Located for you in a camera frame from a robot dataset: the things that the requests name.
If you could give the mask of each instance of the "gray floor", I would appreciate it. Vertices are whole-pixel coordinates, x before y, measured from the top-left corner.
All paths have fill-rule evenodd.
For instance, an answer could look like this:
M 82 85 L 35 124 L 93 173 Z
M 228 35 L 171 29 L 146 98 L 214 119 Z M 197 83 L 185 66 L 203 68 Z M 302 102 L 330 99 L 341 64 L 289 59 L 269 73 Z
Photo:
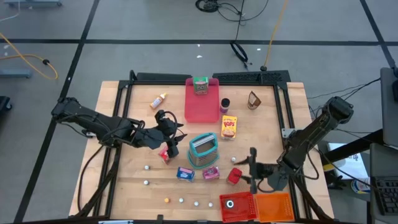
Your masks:
M 194 0 L 101 0 L 89 39 L 232 39 L 236 23 L 217 13 L 198 11 Z M 228 1 L 235 6 L 238 0 Z M 246 1 L 247 17 L 256 14 L 264 1 Z M 385 40 L 398 41 L 398 8 L 394 0 L 367 0 Z M 93 0 L 69 0 L 61 8 L 23 9 L 19 17 L 0 23 L 0 32 L 16 39 L 79 39 Z M 239 32 L 240 39 L 269 40 L 282 1 L 270 0 L 261 16 L 248 21 Z M 15 9 L 0 4 L 0 17 L 13 15 Z M 303 0 L 289 1 L 277 40 L 362 40 L 377 41 L 359 1 Z M 10 47 L 0 44 L 0 57 L 14 55 Z M 16 44 L 27 54 L 48 58 L 60 78 L 46 80 L 38 73 L 31 79 L 1 79 L 0 95 L 12 98 L 13 110 L 0 125 L 0 223 L 12 222 L 25 191 L 34 162 L 68 73 L 77 44 Z M 258 70 L 267 46 L 243 46 Z M 398 47 L 389 47 L 398 60 Z M 38 61 L 35 65 L 48 75 Z M 307 96 L 316 96 L 366 83 L 387 67 L 380 47 L 362 46 L 272 46 L 269 70 L 288 69 L 294 82 L 304 82 Z M 20 59 L 0 61 L 0 68 L 24 67 Z M 78 62 L 68 96 L 74 96 L 90 108 L 95 107 L 103 80 L 126 79 L 130 69 L 136 72 L 186 73 L 211 76 L 215 72 L 243 72 L 242 63 L 229 45 L 111 45 L 86 44 Z M 312 107 L 328 97 L 309 100 Z M 351 131 L 374 131 L 381 127 L 379 83 L 349 99 L 354 105 L 352 120 L 342 126 Z M 333 132 L 326 140 L 349 142 L 355 137 Z M 24 221 L 63 218 L 68 215 L 80 168 L 85 140 L 71 130 L 57 126 L 49 152 Z M 330 192 L 337 218 L 365 223 L 366 204 Z

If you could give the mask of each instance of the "red object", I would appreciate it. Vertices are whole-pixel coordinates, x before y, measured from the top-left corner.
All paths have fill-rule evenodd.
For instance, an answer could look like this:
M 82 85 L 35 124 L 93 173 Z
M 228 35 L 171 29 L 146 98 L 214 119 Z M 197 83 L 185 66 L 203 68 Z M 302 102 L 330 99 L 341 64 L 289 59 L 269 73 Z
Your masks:
M 159 156 L 163 159 L 163 162 L 168 164 L 170 161 L 169 155 L 167 154 L 167 150 L 169 147 L 165 146 L 160 152 Z
M 233 168 L 231 172 L 229 172 L 227 182 L 235 185 L 239 182 L 241 176 L 242 176 L 242 171 L 239 170 L 238 168 Z
M 207 94 L 196 95 L 193 79 L 185 81 L 185 119 L 191 123 L 214 123 L 220 118 L 218 79 L 209 78 Z
M 233 202 L 233 207 L 226 206 L 227 201 Z M 220 195 L 221 216 L 224 223 L 253 220 L 257 218 L 256 205 L 250 192 L 240 192 Z

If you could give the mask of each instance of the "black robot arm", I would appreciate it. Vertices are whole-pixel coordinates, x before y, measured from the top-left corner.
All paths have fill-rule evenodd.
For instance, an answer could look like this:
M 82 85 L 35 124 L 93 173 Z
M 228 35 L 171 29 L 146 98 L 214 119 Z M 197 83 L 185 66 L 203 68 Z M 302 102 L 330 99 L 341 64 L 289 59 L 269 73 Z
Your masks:
M 166 114 L 171 114 L 175 121 L 166 118 Z M 175 136 L 177 128 L 183 125 L 177 123 L 173 113 L 163 110 L 156 113 L 157 126 L 153 128 L 144 128 L 144 121 L 103 115 L 80 105 L 75 98 L 60 98 L 51 115 L 58 123 L 76 123 L 96 134 L 99 143 L 104 146 L 115 147 L 126 143 L 132 147 L 156 149 L 166 142 L 169 157 L 178 155 L 177 144 L 186 136 Z
M 249 164 L 250 177 L 243 176 L 242 178 L 248 184 L 251 184 L 251 193 L 256 194 L 257 189 L 261 192 L 266 192 L 261 190 L 258 185 L 256 186 L 256 179 L 263 180 L 267 178 L 268 184 L 275 191 L 284 189 L 288 178 L 291 178 L 317 217 L 320 220 L 332 220 L 316 203 L 296 174 L 302 168 L 307 152 L 339 124 L 347 123 L 353 113 L 351 104 L 337 96 L 331 98 L 323 106 L 322 114 L 318 118 L 305 129 L 292 131 L 284 139 L 284 151 L 276 164 L 256 162 L 257 150 L 251 147 L 250 156 L 244 161 L 235 163 L 235 165 Z

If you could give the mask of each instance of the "wooden tabletop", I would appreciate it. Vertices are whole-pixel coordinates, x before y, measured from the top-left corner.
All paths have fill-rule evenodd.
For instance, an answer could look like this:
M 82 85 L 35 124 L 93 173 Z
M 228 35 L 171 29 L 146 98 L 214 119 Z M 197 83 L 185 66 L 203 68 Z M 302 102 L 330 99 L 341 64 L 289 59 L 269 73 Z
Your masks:
M 112 115 L 117 87 L 118 82 L 102 83 L 96 111 L 108 116 Z M 303 83 L 288 83 L 288 88 L 296 128 L 304 128 L 311 122 L 311 117 Z M 256 110 L 249 110 L 247 107 L 250 91 L 253 91 L 262 101 Z M 155 126 L 154 115 L 157 110 L 152 110 L 149 105 L 159 94 L 164 92 L 168 93 L 167 98 L 158 109 L 172 111 L 178 122 L 184 124 L 181 130 L 188 136 L 178 144 L 180 154 L 168 165 L 164 164 L 157 155 L 165 144 L 155 150 L 150 150 L 147 147 L 137 149 L 123 144 L 111 218 L 153 220 L 158 214 L 163 214 L 165 220 L 219 221 L 221 220 L 219 196 L 249 191 L 249 185 L 242 180 L 234 186 L 226 183 L 227 175 L 233 168 L 231 158 L 236 157 L 237 161 L 241 161 L 249 155 L 250 147 L 256 147 L 258 162 L 276 163 L 276 159 L 282 152 L 273 87 L 220 86 L 220 98 L 231 100 L 228 114 L 238 117 L 237 134 L 234 141 L 220 138 L 221 119 L 217 123 L 210 124 L 194 124 L 185 121 L 185 86 L 183 85 L 134 85 L 128 117 L 144 120 L 146 128 Z M 123 93 L 119 115 L 122 114 L 125 94 Z M 280 91 L 280 98 L 285 127 L 289 127 L 282 91 Z M 196 170 L 194 183 L 177 180 L 178 167 L 192 168 L 187 160 L 188 142 L 199 134 L 209 132 L 216 133 L 218 137 L 220 158 L 215 165 L 220 169 L 220 179 L 207 182 L 203 180 L 201 170 Z M 97 139 L 88 140 L 81 168 L 99 146 Z M 320 156 L 316 151 L 311 151 L 310 155 L 320 171 L 320 178 L 318 180 L 306 179 L 307 189 L 325 213 L 333 217 Z M 98 186 L 103 156 L 104 149 L 91 161 L 85 172 L 81 193 L 82 206 L 90 199 Z M 145 165 L 150 166 L 150 170 L 144 170 Z M 248 174 L 248 166 L 239 168 L 244 174 Z M 315 176 L 315 171 L 308 158 L 303 169 L 306 175 Z M 145 180 L 148 180 L 150 184 L 144 185 Z M 271 189 L 266 181 L 261 184 L 261 187 L 267 190 Z M 289 186 L 286 186 L 284 191 L 288 192 Z M 305 217 L 301 194 L 297 188 L 296 192 L 300 216 Z M 102 214 L 105 210 L 107 196 L 108 193 L 105 190 L 100 209 Z M 166 197 L 170 199 L 170 203 L 164 202 Z M 184 198 L 184 203 L 178 201 L 180 197 Z M 196 201 L 199 202 L 197 207 L 193 205 Z M 214 206 L 210 208 L 209 202 L 212 202 Z M 77 185 L 70 209 L 71 215 L 78 212 L 76 203 Z

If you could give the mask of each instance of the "teal basket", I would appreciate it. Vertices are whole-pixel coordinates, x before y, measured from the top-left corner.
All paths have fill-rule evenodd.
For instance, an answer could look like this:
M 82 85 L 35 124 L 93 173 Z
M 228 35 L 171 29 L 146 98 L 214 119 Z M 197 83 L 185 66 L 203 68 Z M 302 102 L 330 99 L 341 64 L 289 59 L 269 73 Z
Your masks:
M 189 142 L 189 163 L 195 169 L 212 165 L 218 158 L 218 142 L 215 133 L 201 134 Z

